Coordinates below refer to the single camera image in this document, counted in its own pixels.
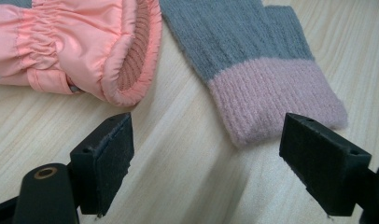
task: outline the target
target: pink knit cuff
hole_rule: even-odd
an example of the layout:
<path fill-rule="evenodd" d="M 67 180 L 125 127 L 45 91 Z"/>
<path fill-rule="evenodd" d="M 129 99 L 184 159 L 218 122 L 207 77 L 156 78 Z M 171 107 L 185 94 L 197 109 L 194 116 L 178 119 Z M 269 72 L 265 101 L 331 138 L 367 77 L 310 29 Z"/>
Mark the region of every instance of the pink knit cuff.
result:
<path fill-rule="evenodd" d="M 158 0 L 138 0 L 134 41 L 122 61 L 119 42 L 105 61 L 101 86 L 113 105 L 135 105 L 147 93 L 155 73 L 161 44 L 161 10 Z"/>
<path fill-rule="evenodd" d="M 207 85 L 240 147 L 278 136 L 288 112 L 331 128 L 347 125 L 344 104 L 311 60 L 249 60 L 223 70 Z"/>

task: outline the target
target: knit glove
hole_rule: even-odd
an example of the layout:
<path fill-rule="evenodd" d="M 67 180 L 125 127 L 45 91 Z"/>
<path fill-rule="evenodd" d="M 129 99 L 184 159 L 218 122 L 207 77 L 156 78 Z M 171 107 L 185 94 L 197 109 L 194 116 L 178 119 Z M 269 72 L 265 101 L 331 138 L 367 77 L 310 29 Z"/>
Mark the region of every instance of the knit glove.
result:
<path fill-rule="evenodd" d="M 162 15 L 210 89 L 238 147 L 281 134 L 287 112 L 346 125 L 290 7 L 254 0 L 161 0 Z"/>
<path fill-rule="evenodd" d="M 150 86 L 160 43 L 158 0 L 0 5 L 0 84 L 86 91 L 113 105 L 134 105 Z"/>

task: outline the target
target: clamp jaw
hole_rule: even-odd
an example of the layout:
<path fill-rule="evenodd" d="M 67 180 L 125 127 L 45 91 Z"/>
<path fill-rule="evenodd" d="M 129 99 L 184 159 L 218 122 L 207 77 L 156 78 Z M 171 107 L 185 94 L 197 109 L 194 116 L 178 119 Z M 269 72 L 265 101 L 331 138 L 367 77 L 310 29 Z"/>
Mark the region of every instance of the clamp jaw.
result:
<path fill-rule="evenodd" d="M 379 169 L 372 155 L 313 119 L 286 114 L 279 155 L 329 216 L 350 217 L 363 208 L 360 223 L 379 223 Z"/>
<path fill-rule="evenodd" d="M 106 119 L 71 151 L 68 165 L 29 172 L 20 195 L 0 203 L 0 223 L 79 223 L 78 207 L 82 214 L 104 216 L 133 154 L 131 115 Z"/>

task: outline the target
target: pink glove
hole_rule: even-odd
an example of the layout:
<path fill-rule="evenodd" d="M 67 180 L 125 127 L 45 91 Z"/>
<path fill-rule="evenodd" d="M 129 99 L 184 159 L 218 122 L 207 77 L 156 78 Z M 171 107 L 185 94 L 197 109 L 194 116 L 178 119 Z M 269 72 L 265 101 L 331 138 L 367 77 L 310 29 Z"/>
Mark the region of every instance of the pink glove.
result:
<path fill-rule="evenodd" d="M 158 0 L 0 5 L 0 84 L 90 92 L 113 105 L 146 94 L 161 43 Z"/>

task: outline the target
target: light wood surface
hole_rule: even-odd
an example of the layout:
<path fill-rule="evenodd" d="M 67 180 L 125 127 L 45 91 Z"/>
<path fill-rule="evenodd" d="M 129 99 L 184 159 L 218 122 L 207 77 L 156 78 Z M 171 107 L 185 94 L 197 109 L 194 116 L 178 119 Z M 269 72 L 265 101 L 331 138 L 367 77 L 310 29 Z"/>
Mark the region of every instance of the light wood surface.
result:
<path fill-rule="evenodd" d="M 349 114 L 343 137 L 379 167 L 379 0 L 265 0 L 291 5 L 316 61 Z M 106 217 L 81 223 L 358 223 L 327 217 L 278 156 L 279 139 L 235 148 L 208 89 L 163 25 L 147 97 L 118 108 L 89 94 L 0 86 L 0 203 L 39 165 L 69 152 L 104 119 L 132 111 L 135 155 Z"/>

